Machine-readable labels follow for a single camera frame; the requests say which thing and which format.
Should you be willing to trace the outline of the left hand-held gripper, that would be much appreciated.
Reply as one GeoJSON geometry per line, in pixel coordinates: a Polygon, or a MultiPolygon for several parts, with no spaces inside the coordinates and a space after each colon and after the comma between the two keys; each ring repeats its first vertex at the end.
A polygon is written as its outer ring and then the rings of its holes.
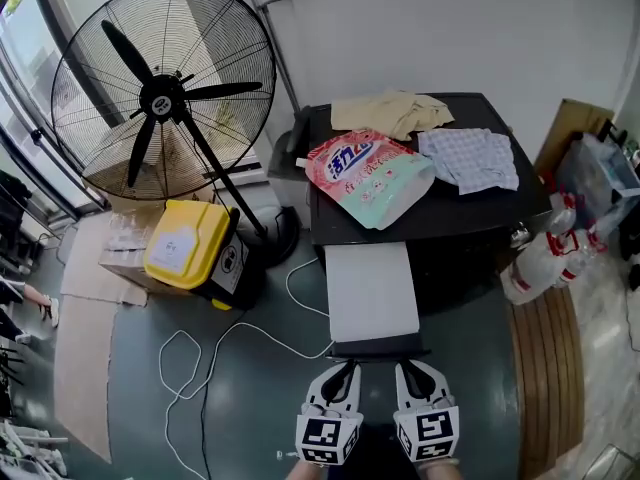
{"type": "Polygon", "coordinates": [[[317,466],[342,466],[359,437],[364,417],[358,412],[362,369],[351,361],[331,366],[310,384],[296,420],[295,446],[298,457],[317,466]],[[346,403],[350,411],[341,413],[318,404],[346,403]]]}

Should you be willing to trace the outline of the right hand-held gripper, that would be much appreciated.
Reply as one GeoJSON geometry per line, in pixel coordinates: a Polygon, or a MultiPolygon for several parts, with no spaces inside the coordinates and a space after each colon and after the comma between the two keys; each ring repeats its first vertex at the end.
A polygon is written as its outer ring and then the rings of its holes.
{"type": "Polygon", "coordinates": [[[397,438],[410,461],[452,458],[460,437],[457,405],[408,408],[417,402],[453,402],[446,377],[429,364],[409,359],[407,382],[401,363],[395,365],[398,411],[393,415],[397,438]]]}

